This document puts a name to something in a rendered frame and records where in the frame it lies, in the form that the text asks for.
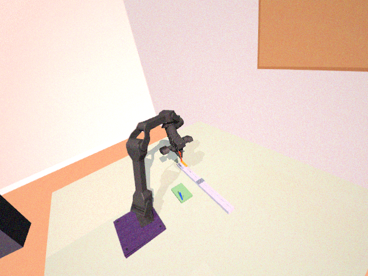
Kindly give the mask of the light green tray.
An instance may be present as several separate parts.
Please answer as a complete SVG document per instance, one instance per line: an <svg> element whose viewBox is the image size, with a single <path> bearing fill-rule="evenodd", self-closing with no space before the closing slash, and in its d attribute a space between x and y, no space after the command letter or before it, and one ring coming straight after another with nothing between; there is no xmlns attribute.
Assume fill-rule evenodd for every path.
<svg viewBox="0 0 368 276"><path fill-rule="evenodd" d="M189 192L188 189L182 183L172 188L171 191L174 193L174 195L179 199L181 203L185 202L186 200L188 200L193 196L191 192ZM183 200L181 199L179 193L181 193Z"/></svg>

